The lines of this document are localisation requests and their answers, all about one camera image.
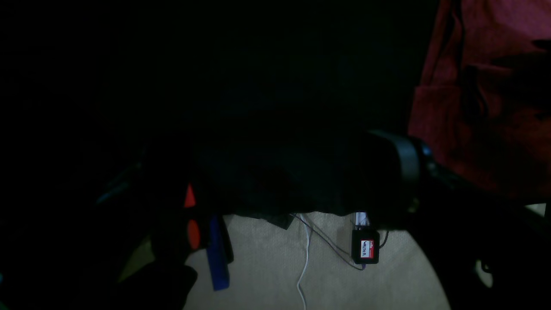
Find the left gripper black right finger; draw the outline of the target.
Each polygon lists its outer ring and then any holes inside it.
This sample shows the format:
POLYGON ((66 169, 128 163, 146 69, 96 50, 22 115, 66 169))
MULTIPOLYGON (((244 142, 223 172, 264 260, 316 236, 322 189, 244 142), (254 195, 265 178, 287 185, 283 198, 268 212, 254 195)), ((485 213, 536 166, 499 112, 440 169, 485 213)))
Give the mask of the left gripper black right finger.
POLYGON ((371 223, 407 231, 452 310, 548 310, 550 222, 439 165, 419 139, 366 132, 371 223))

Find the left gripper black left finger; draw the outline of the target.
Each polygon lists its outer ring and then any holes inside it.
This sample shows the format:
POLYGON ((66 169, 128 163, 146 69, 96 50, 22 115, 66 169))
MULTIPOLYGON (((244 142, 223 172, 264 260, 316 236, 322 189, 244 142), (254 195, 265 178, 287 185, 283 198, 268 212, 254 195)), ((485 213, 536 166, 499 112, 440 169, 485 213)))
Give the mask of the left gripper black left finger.
POLYGON ((128 183, 98 198, 53 182, 8 199, 1 223, 3 310, 181 310, 197 280, 187 150, 150 147, 128 183))

